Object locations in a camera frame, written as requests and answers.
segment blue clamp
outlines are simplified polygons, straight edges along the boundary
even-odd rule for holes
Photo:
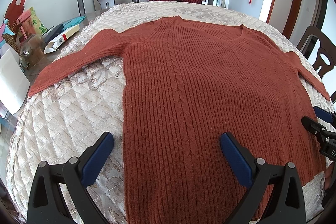
[[[330,123],[331,125],[335,124],[336,122],[336,115],[330,111],[326,111],[318,106],[313,107],[315,115],[317,118]]]
[[[78,173],[83,187],[95,183],[113,147],[113,135],[109,132],[104,132],[93,146],[89,146],[83,152],[78,164]]]
[[[250,188],[257,169],[255,157],[242,147],[230,132],[221,135],[220,146],[240,185]]]

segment metal pin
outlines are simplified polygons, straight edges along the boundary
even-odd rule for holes
[[[257,158],[257,163],[260,164],[260,165],[264,165],[265,160],[263,158]]]
[[[70,160],[69,160],[69,162],[70,162],[71,164],[75,164],[77,161],[78,161],[78,158],[77,158],[77,157],[72,157],[72,158],[70,158]]]
[[[47,163],[43,160],[43,161],[41,161],[40,163],[39,163],[39,167],[45,167],[45,165],[46,165]]]
[[[288,163],[288,167],[294,169],[294,168],[295,168],[295,164],[294,164],[293,162],[290,161],[290,162]]]

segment red gift bag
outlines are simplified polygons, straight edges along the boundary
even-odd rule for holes
[[[26,0],[20,0],[20,4],[16,4],[17,0],[13,0],[12,3],[8,5],[5,19],[9,20],[8,26],[14,33],[18,32],[18,25],[16,24],[16,20],[20,15],[22,15],[23,10],[25,9],[24,3]]]

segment person's hand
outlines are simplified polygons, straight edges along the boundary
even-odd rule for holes
[[[327,168],[327,170],[325,171],[325,182],[324,182],[324,189],[328,189],[331,185],[331,176],[333,174],[333,170],[334,170],[334,166],[335,166],[335,162],[333,161],[329,167]]]

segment ribbed knit texture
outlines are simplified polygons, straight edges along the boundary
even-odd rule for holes
[[[325,169],[301,124],[316,117],[298,74],[329,95],[294,52],[283,53],[261,32],[180,17],[121,34],[103,30],[46,67],[29,94],[107,55],[124,57],[129,224],[222,224],[246,191],[221,152],[223,132],[270,164],[294,162],[303,185]]]

